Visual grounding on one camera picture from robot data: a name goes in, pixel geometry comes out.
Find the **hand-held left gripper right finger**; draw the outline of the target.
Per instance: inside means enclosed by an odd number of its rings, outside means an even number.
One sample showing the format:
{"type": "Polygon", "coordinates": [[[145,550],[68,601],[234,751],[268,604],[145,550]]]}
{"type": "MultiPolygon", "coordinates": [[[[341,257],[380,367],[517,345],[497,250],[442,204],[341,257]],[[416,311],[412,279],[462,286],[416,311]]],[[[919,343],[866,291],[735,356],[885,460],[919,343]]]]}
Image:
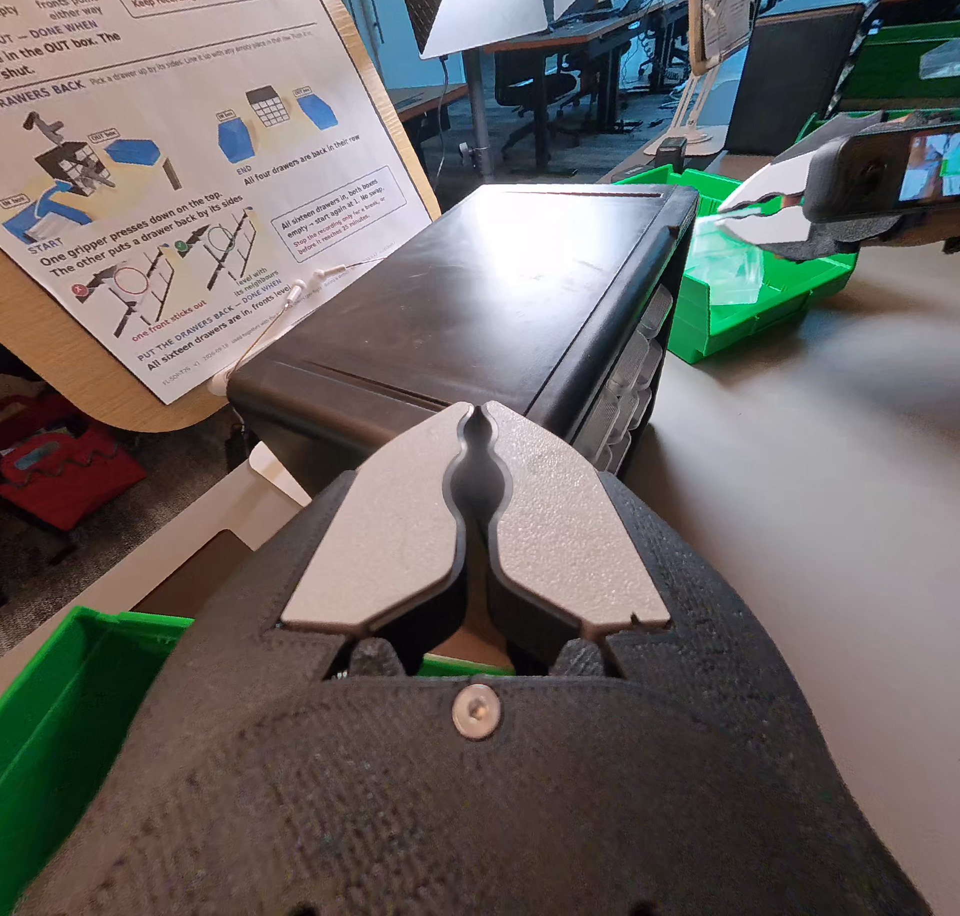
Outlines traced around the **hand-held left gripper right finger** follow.
{"type": "Polygon", "coordinates": [[[486,533],[487,606],[508,646],[554,661],[574,638],[601,645],[671,623],[597,469],[570,444],[505,405],[484,405],[488,455],[503,496],[486,533]]]}

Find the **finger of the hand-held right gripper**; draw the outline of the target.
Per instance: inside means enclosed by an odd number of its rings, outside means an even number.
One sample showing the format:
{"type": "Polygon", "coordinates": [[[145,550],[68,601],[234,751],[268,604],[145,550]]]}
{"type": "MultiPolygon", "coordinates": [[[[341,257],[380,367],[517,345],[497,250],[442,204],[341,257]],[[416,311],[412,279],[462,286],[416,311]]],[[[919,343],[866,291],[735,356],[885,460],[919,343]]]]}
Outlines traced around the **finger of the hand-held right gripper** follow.
{"type": "Polygon", "coordinates": [[[803,245],[810,236],[810,221],[800,205],[783,207],[777,212],[731,212],[722,215],[726,236],[759,248],[803,245]]]}
{"type": "Polygon", "coordinates": [[[798,143],[775,157],[770,163],[741,182],[718,211],[736,211],[744,207],[768,202],[774,197],[801,195],[807,186],[813,155],[827,143],[845,140],[858,132],[880,125],[885,120],[885,110],[876,110],[857,117],[840,114],[826,121],[821,128],[813,130],[798,143]]]}

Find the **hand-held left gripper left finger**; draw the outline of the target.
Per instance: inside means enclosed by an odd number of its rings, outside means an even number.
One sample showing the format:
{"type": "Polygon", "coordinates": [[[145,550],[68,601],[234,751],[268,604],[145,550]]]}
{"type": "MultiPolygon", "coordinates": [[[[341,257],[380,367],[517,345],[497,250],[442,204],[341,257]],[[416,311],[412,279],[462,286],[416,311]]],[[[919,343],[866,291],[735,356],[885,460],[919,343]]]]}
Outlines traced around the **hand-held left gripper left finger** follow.
{"type": "Polygon", "coordinates": [[[454,634],[467,606],[467,529],[451,490],[474,406],[455,403],[384,444],[355,472],[279,620],[378,637],[405,669],[454,634]]]}

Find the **clear plastic drawer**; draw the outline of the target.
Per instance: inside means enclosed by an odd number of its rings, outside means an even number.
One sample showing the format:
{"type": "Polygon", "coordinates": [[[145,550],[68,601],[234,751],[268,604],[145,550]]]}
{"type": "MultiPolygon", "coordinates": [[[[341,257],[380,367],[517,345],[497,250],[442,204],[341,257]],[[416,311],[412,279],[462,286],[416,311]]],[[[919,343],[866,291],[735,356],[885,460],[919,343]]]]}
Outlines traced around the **clear plastic drawer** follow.
{"type": "Polygon", "coordinates": [[[763,252],[726,229],[718,215],[697,218],[684,278],[707,291],[710,307],[753,306],[759,302],[763,287],[763,252]]]}

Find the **green plastic bin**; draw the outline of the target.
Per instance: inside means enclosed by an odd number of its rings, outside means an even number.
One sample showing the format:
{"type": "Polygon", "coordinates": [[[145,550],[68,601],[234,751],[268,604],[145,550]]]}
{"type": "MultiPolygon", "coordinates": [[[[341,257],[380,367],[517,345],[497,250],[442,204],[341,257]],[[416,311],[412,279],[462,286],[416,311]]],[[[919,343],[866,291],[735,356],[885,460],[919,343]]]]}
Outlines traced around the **green plastic bin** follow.
{"type": "Polygon", "coordinates": [[[547,766],[546,679],[394,673],[406,642],[285,627],[282,610],[211,605],[166,656],[124,621],[71,680],[2,724],[6,910],[54,883],[147,887],[217,912],[306,890],[452,879],[467,906],[522,886],[574,807],[547,766]]]}
{"type": "Polygon", "coordinates": [[[957,107],[958,36],[957,21],[884,26],[868,35],[827,115],[957,107]]]}
{"type": "MultiPolygon", "coordinates": [[[[739,185],[738,180],[686,169],[676,174],[670,166],[635,167],[621,174],[621,185],[679,185],[699,194],[698,219],[714,213],[739,185]]],[[[695,262],[691,246],[679,287],[668,348],[690,365],[723,349],[789,321],[823,298],[842,291],[851,278],[858,252],[834,254],[803,263],[760,253],[762,284],[752,303],[719,304],[714,286],[695,262]]]]}

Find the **black drawer cabinet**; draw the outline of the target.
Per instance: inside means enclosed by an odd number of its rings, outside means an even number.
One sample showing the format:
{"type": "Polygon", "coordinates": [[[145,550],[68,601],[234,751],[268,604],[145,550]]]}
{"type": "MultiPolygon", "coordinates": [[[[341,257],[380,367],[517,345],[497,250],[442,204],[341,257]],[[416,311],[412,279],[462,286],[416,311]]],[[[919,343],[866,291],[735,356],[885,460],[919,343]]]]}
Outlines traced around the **black drawer cabinet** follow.
{"type": "Polygon", "coordinates": [[[881,0],[784,0],[751,32],[728,129],[729,154],[777,156],[842,98],[881,0]]]}
{"type": "Polygon", "coordinates": [[[679,185],[484,185],[244,362],[229,402],[311,496],[458,402],[573,445],[658,286],[665,358],[698,204],[679,185]]]}

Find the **pale desk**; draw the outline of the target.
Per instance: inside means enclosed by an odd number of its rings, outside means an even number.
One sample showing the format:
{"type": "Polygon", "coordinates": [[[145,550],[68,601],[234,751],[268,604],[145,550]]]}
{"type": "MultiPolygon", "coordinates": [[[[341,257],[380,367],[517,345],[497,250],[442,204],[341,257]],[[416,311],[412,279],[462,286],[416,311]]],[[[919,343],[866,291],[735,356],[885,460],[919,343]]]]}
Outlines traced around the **pale desk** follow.
{"type": "MultiPolygon", "coordinates": [[[[191,910],[147,887],[58,883],[24,914],[958,914],[958,322],[815,317],[793,361],[662,365],[642,493],[599,472],[671,623],[554,661],[491,621],[503,496],[484,405],[453,501],[465,616],[420,679],[546,679],[547,766],[574,802],[541,872],[468,907],[452,879],[191,910]]],[[[206,602],[287,605],[359,468],[206,602]]]]}

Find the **white stand base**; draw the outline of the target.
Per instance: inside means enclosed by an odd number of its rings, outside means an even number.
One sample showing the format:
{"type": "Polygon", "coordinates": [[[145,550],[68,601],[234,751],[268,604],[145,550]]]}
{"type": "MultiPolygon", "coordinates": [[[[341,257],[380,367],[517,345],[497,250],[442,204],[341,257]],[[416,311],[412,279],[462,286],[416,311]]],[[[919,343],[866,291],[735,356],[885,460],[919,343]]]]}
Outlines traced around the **white stand base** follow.
{"type": "Polygon", "coordinates": [[[247,459],[247,464],[253,472],[289,497],[294,503],[302,508],[310,504],[312,496],[294,479],[265,442],[258,442],[247,459]]]}

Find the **wooden stand with sheet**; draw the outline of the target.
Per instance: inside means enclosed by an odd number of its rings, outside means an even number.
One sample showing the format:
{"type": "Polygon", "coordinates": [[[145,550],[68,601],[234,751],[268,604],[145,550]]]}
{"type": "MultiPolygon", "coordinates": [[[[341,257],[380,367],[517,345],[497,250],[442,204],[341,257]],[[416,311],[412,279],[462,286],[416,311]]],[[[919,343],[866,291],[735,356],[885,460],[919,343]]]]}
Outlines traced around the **wooden stand with sheet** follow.
{"type": "Polygon", "coordinates": [[[699,120],[721,63],[749,41],[754,0],[688,0],[690,75],[680,94],[665,138],[685,141],[687,155],[718,154],[724,126],[701,126],[699,120]]]}

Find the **set of clear drawers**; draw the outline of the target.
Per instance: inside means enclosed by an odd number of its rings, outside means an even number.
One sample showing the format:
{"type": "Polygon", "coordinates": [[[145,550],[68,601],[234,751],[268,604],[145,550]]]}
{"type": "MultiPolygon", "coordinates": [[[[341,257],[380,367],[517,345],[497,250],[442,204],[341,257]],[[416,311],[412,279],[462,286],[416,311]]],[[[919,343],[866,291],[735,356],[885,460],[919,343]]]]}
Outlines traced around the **set of clear drawers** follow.
{"type": "Polygon", "coordinates": [[[576,434],[573,447],[600,472],[618,474],[641,434],[664,359],[660,336],[673,305],[670,291],[658,286],[576,434]]]}

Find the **long office table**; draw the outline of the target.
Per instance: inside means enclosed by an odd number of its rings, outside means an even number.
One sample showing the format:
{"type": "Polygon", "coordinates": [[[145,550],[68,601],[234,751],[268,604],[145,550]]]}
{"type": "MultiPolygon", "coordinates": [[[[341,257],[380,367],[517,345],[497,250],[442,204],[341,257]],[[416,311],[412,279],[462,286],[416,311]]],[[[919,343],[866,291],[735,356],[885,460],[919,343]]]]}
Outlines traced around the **long office table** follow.
{"type": "Polygon", "coordinates": [[[549,106],[551,119],[584,126],[584,135],[624,134],[641,127],[621,116],[620,66],[629,46],[654,38],[649,89],[665,88],[669,39],[687,19],[688,0],[637,0],[632,9],[597,11],[554,23],[539,34],[528,34],[487,45],[487,53],[532,50],[547,57],[548,73],[563,70],[576,77],[578,88],[569,99],[549,106]]]}

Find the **black office chair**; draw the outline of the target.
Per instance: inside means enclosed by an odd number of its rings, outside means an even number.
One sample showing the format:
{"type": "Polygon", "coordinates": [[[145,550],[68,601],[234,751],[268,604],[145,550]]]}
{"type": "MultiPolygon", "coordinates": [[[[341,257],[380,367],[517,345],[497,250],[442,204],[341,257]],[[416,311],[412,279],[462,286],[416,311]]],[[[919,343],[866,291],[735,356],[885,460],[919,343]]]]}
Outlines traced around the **black office chair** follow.
{"type": "Polygon", "coordinates": [[[498,106],[510,108],[522,116],[531,114],[531,121],[513,130],[503,141],[500,153],[507,158],[510,150],[526,137],[534,141],[534,167],[540,173],[551,172],[549,143],[562,134],[576,146],[585,134],[584,126],[568,125],[562,118],[551,119],[549,106],[564,103],[578,88],[576,77],[563,70],[548,73],[547,57],[532,50],[498,51],[494,59],[494,97],[498,106]]]}

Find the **grey light stand pole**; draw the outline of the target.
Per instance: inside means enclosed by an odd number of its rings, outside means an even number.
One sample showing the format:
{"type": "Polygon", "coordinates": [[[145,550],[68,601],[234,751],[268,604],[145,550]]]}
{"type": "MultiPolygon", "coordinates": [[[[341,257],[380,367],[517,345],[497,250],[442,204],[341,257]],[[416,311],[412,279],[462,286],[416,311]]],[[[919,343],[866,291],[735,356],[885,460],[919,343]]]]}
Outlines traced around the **grey light stand pole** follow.
{"type": "Polygon", "coordinates": [[[465,49],[461,52],[462,65],[466,79],[467,96],[471,112],[471,124],[474,144],[463,142],[459,146],[461,161],[468,160],[484,184],[494,180],[494,166],[490,153],[490,140],[486,118],[486,103],[481,70],[481,52],[479,48],[465,49]]]}

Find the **red bag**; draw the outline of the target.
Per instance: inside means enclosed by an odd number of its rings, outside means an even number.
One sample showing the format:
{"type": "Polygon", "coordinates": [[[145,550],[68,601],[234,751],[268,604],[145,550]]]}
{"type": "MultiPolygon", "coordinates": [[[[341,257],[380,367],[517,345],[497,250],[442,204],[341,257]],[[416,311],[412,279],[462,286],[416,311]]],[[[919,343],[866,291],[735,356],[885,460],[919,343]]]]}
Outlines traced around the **red bag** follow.
{"type": "Polygon", "coordinates": [[[12,394],[1,399],[1,442],[4,445],[30,437],[44,427],[77,415],[79,410],[62,395],[12,394]]]}
{"type": "Polygon", "coordinates": [[[147,472],[110,429],[49,429],[2,455],[1,497],[41,524],[67,532],[142,482],[147,472]]]}

